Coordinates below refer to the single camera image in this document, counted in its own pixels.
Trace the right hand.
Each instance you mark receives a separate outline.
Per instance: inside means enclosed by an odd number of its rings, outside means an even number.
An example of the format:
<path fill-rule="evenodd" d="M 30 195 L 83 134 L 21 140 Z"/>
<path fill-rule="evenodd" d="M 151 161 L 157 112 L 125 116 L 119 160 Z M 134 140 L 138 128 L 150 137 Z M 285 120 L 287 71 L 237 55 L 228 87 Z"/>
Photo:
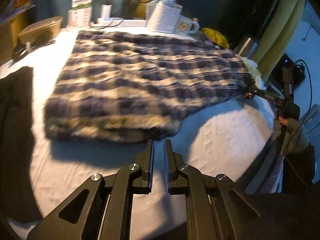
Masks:
<path fill-rule="evenodd" d="M 290 123 L 289 118 L 284 118 L 284 117 L 280 116 L 278 111 L 276 111 L 274 113 L 274 122 L 273 122 L 274 127 L 279 126 L 279 125 L 287 127 L 287 126 L 289 126 L 289 123 Z"/>

